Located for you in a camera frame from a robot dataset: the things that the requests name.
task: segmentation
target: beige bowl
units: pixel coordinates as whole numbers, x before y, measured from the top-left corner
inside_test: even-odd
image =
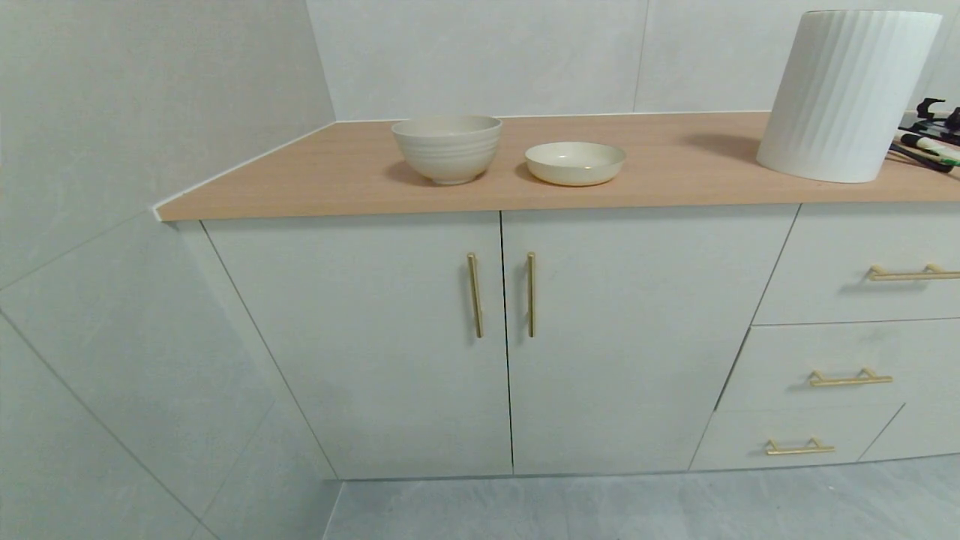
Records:
[[[551,142],[527,150],[527,168],[544,182],[597,185],[620,172],[627,153],[595,142]]]
[[[407,163],[437,184],[463,184],[487,170],[503,122],[491,116],[428,116],[393,126]]]

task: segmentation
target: white ribbed vase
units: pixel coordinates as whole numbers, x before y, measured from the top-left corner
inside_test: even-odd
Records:
[[[756,160],[813,180],[876,178],[940,28],[922,12],[807,12]]]

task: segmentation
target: cabinet door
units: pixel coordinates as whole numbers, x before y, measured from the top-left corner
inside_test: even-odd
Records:
[[[204,225],[341,479],[512,472],[496,212]]]
[[[686,469],[796,211],[503,212],[516,473]]]

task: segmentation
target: drawer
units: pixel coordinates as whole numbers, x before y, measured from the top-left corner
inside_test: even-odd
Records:
[[[717,410],[942,401],[960,388],[958,351],[960,319],[753,327]]]
[[[715,412],[690,470],[853,462],[883,431],[900,405]],[[820,449],[814,446],[813,437],[831,450],[817,452]],[[770,444],[771,440],[776,443],[776,449]]]
[[[960,280],[871,281],[870,268],[960,272],[960,205],[803,205],[755,324],[960,317]]]
[[[960,402],[908,403],[861,461],[960,453]]]

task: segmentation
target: white wall tile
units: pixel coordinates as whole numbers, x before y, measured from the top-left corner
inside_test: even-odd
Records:
[[[300,432],[301,436],[297,439],[301,442],[302,449],[314,458],[317,469],[321,471],[321,475],[325,479],[335,479],[336,475],[326,460],[324,450],[313,435],[306,417],[300,411],[300,406],[276,366],[274,357],[267,349],[263,338],[260,337],[260,331],[253,323],[250,314],[247,313],[247,308],[233,286],[233,281],[230,279],[227,269],[224,268],[224,264],[220,261],[220,256],[217,255],[204,226],[199,221],[180,221],[176,224],[176,227],[177,231],[180,232],[180,237],[197,261],[201,273],[206,278],[210,292],[220,303],[228,321],[243,341],[253,363],[263,376],[264,382],[276,396],[277,403],[275,406],[283,409],[294,429]]]
[[[340,483],[322,480],[275,406],[204,516],[220,540],[319,540]]]
[[[960,107],[960,15],[949,25],[950,35],[940,57],[931,66],[930,83],[924,91],[924,97],[946,99],[947,103],[935,110],[953,110]]]
[[[177,232],[143,212],[0,291],[0,308],[202,515],[273,397]]]
[[[3,317],[0,343],[0,538],[189,538],[197,520]]]
[[[0,287],[333,120],[302,0],[0,9]]]
[[[646,0],[308,0],[338,120],[629,112]]]
[[[797,25],[807,11],[944,13],[944,24],[931,54],[936,59],[960,9],[956,0],[650,2],[636,90],[636,110],[642,112],[771,109]],[[923,93],[929,75],[930,70],[925,70],[916,96]]]

